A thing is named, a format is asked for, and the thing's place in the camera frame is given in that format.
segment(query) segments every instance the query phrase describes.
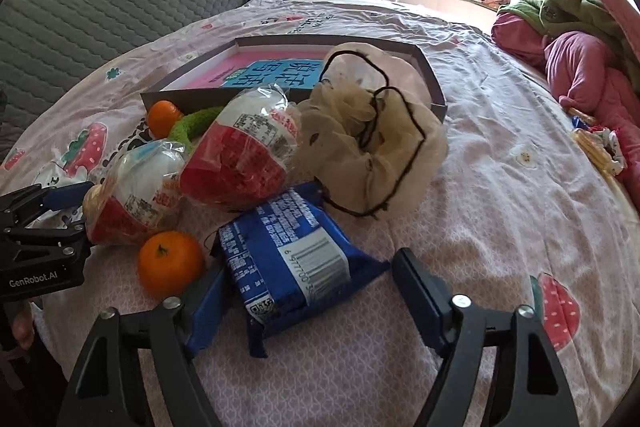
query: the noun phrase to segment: cardboard box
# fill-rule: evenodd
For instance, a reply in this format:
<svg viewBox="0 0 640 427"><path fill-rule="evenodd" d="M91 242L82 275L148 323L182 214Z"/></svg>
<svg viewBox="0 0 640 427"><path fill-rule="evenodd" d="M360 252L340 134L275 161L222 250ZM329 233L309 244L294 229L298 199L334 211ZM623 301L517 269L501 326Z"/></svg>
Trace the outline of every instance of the cardboard box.
<svg viewBox="0 0 640 427"><path fill-rule="evenodd" d="M418 46L407 42L338 35L267 35L234 39L172 71L150 89L141 93L142 101L146 110L149 110L159 100L169 100L185 114L207 107L226 105L244 89L254 87L251 85L220 87L235 71L247 68L256 60L287 60L288 58L304 62L311 70L314 68L311 65L312 62L319 62L331 48L346 42L372 44L389 54L403 58L414 66L431 94L431 110L440 121L444 121L447 114L444 95L424 53ZM293 102L301 102L308 98L309 94L308 87L291 87L287 96Z"/></svg>

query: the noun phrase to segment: open box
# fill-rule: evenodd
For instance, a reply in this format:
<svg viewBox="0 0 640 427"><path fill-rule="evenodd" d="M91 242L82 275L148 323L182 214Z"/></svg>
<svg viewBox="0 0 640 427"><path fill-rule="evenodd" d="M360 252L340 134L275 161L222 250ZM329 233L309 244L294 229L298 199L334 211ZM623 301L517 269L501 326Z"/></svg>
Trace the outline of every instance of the open box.
<svg viewBox="0 0 640 427"><path fill-rule="evenodd" d="M431 110L440 121L447 114L440 84L418 46L406 42L338 35L265 35L234 39L194 58L141 93L146 110L159 100L172 102L184 114L223 106L250 87L276 82L288 98L309 97L329 51L346 42L365 42L403 58L423 78Z"/></svg>

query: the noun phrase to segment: blue book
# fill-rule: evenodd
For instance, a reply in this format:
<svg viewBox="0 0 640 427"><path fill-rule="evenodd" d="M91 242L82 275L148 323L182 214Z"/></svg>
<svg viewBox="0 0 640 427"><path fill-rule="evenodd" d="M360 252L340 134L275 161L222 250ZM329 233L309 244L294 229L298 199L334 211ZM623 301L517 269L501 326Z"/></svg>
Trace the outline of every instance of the blue book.
<svg viewBox="0 0 640 427"><path fill-rule="evenodd" d="M227 75L220 87L278 84L280 87L313 89L320 80L322 64L322 60L258 60Z"/></svg>

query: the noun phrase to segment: blue snack package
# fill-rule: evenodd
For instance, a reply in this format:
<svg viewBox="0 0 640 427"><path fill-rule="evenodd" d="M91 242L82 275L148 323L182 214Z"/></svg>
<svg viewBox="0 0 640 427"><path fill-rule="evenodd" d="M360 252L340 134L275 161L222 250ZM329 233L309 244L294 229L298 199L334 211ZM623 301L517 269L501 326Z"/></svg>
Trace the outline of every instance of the blue snack package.
<svg viewBox="0 0 640 427"><path fill-rule="evenodd" d="M348 299L389 268L354 247L321 208L318 184L298 185L218 231L248 312L249 352Z"/></svg>

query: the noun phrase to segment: bed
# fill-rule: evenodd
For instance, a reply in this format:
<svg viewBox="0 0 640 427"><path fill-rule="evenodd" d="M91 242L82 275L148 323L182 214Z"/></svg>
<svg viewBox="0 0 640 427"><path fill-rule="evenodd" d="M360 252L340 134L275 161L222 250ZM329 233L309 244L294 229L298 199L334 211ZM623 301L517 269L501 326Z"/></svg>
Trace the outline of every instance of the bed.
<svg viewBox="0 0 640 427"><path fill-rule="evenodd" d="M578 330L558 350L580 424L633 421L634 411L623 409L638 396L638 213L622 187L607 184L572 143L570 121L545 79L469 26L407 6L353 0L261 0L197 20L72 87L17 141L9 167L5 161L0 169L0 189L100 182L118 150L150 139L140 90L234 37L300 32L412 42L429 59L449 105L449 157L420 209L388 223L337 216L347 236L377 259L411 247L455 292L494 309L533 304L534 280L552 276L580 313ZM70 145L82 131L102 128L95 165L69 175L63 157ZM206 243L229 219L188 207L181 227ZM154 305L136 280L134 254L96 248L83 286L44 298L38 330L67 376L98 312ZM235 307L196 359L224 425L412 425L439 366L389 277L266 347L267 360L248 356ZM487 350L469 426L480 425L492 356ZM156 425L169 425L152 362L143 355L142 363Z"/></svg>

